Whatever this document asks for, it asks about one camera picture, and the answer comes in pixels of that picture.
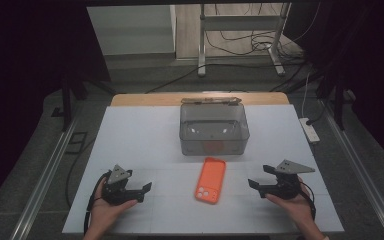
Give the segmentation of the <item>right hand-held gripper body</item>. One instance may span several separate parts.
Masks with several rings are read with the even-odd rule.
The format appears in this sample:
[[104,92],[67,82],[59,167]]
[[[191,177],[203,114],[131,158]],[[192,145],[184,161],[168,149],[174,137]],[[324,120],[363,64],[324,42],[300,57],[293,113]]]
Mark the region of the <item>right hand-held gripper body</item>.
[[298,175],[312,173],[314,168],[284,159],[276,168],[275,185],[264,186],[266,194],[272,194],[284,200],[296,197],[301,190]]

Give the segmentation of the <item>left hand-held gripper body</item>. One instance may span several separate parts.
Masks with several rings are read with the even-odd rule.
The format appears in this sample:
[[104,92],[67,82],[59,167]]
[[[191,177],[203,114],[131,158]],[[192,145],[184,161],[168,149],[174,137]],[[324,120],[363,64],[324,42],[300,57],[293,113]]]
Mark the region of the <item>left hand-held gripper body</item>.
[[138,190],[127,190],[126,185],[130,177],[127,170],[118,164],[105,174],[106,181],[102,188],[101,197],[110,205],[121,205],[130,200],[144,201],[145,195],[140,195]]

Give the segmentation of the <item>orange phone case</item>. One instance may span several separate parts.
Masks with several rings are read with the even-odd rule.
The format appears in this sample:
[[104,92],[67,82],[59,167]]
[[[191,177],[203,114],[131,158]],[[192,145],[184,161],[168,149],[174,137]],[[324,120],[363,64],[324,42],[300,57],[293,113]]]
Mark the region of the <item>orange phone case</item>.
[[223,160],[207,157],[196,185],[195,198],[209,204],[216,204],[221,195],[225,170],[226,163]]

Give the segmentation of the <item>grey transparent storage box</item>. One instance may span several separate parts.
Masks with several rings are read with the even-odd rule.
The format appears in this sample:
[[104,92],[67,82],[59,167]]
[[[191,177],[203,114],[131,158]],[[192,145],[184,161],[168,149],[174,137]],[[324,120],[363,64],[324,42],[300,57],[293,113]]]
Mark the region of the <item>grey transparent storage box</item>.
[[179,138],[186,156],[242,155],[250,132],[241,104],[182,104]]

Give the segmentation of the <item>person's right hand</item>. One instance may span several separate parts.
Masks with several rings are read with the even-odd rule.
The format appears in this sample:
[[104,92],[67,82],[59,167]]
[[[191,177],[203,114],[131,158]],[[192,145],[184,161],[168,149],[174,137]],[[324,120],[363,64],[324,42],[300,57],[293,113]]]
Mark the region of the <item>person's right hand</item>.
[[310,205],[306,200],[306,197],[309,196],[309,192],[301,178],[299,178],[299,181],[304,195],[298,194],[295,198],[290,200],[284,200],[272,194],[266,194],[265,197],[270,202],[283,208],[295,223],[296,227],[302,233],[305,233],[316,227],[316,224],[312,218]]

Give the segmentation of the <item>person's left hand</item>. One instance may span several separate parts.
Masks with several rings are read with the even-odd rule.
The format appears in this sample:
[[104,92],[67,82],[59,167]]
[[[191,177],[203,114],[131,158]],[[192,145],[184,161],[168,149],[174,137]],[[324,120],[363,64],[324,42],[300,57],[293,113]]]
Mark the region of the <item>person's left hand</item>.
[[106,179],[103,178],[95,191],[94,202],[91,209],[90,224],[86,233],[99,232],[105,234],[121,214],[137,204],[136,200],[130,200],[117,206],[112,206],[107,203],[101,198],[101,192],[105,181]]

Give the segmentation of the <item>white foam board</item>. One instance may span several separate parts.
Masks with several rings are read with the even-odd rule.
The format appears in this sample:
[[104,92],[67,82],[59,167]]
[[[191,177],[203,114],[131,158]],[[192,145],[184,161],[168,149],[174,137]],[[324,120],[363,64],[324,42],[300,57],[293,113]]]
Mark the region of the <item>white foam board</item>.
[[291,105],[254,105],[245,109],[250,138],[243,154],[226,157],[227,169],[215,204],[198,201],[194,192],[203,164],[201,156],[185,156],[179,138],[177,106],[109,107],[93,146],[83,178],[63,230],[83,231],[90,195],[101,175],[120,165],[133,172],[128,186],[151,184],[143,202],[124,213],[115,234],[245,235],[293,233],[285,211],[248,185],[271,185],[265,165],[290,160],[312,168],[303,175],[315,194],[316,223],[324,232],[340,232],[321,172]]

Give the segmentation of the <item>white power strip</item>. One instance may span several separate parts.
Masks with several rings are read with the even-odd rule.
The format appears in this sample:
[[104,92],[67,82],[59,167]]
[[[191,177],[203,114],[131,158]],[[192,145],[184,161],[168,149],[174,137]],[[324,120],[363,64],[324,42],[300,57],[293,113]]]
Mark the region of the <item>white power strip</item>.
[[307,122],[309,121],[308,118],[300,118],[299,122],[301,124],[301,127],[304,131],[304,134],[307,137],[307,140],[310,144],[316,144],[320,141],[320,138],[318,134],[316,133],[314,127],[312,125],[308,125]]

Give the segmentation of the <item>wooden table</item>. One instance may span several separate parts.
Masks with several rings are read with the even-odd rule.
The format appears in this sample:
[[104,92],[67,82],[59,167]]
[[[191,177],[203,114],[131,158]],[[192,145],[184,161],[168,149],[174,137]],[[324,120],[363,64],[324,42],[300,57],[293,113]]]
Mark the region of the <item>wooden table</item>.
[[243,105],[288,105],[289,99],[280,92],[203,92],[203,93],[149,93],[117,94],[111,101],[118,106],[180,106],[183,98],[227,98],[237,97]]

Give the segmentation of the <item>clear box lid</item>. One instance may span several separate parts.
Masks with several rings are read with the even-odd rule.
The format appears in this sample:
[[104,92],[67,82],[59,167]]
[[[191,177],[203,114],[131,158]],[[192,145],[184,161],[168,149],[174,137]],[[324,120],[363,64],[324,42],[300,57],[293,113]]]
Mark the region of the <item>clear box lid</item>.
[[183,98],[182,104],[202,105],[202,104],[222,104],[238,105],[242,99],[237,97],[205,97],[205,98]]

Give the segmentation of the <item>black stand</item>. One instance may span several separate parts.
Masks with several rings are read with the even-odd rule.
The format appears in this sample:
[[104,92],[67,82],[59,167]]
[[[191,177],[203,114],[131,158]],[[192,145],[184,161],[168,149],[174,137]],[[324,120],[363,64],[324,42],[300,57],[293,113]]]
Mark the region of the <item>black stand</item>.
[[73,120],[71,95],[74,95],[77,100],[85,100],[88,96],[84,85],[85,82],[96,86],[111,96],[117,94],[115,89],[105,85],[101,81],[93,79],[85,73],[64,74],[61,77],[62,106],[56,107],[52,112],[52,117],[63,118],[63,132],[69,128]]
[[343,106],[346,103],[352,103],[352,100],[346,100],[345,92],[348,90],[343,77],[335,79],[325,77],[321,80],[316,96],[324,100],[324,105],[332,105],[333,119],[340,130],[344,130],[343,123]]

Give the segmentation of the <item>white cabinet panel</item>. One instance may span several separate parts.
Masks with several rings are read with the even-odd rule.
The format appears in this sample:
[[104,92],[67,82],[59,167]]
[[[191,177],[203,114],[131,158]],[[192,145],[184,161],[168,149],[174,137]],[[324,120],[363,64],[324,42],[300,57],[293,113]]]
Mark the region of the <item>white cabinet panel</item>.
[[173,5],[88,7],[104,55],[174,53]]

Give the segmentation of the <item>white metal stand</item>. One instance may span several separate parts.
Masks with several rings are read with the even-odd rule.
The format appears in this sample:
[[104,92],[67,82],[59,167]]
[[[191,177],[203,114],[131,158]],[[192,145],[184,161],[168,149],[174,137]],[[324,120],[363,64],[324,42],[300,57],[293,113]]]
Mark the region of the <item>white metal stand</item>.
[[205,69],[205,43],[204,37],[207,31],[275,31],[274,40],[268,45],[268,54],[272,60],[275,70],[279,76],[286,74],[282,66],[279,54],[278,45],[286,22],[289,2],[282,4],[280,13],[276,15],[206,15],[204,4],[200,5],[200,37],[199,37],[199,52],[198,52],[198,75],[203,77],[206,74]]

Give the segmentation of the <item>aluminium rail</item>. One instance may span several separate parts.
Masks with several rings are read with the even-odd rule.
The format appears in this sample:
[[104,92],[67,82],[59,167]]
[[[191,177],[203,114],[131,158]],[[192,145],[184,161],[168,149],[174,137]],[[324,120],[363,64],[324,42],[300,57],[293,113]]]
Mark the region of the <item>aluminium rail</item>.
[[47,160],[47,164],[10,235],[10,240],[27,239],[77,123],[78,119],[74,119],[60,134],[57,145]]
[[374,212],[384,229],[384,197],[382,196],[380,190],[375,186],[374,181],[371,179],[369,173],[363,165],[362,159],[354,148],[346,131],[341,130],[339,125],[336,123],[332,108],[328,104],[323,103],[321,100],[319,100],[319,103],[325,109],[324,117],[329,122],[330,128],[334,132],[337,141],[343,149],[346,158],[350,162],[353,172],[358,178],[368,201],[372,205],[372,208],[374,209]]

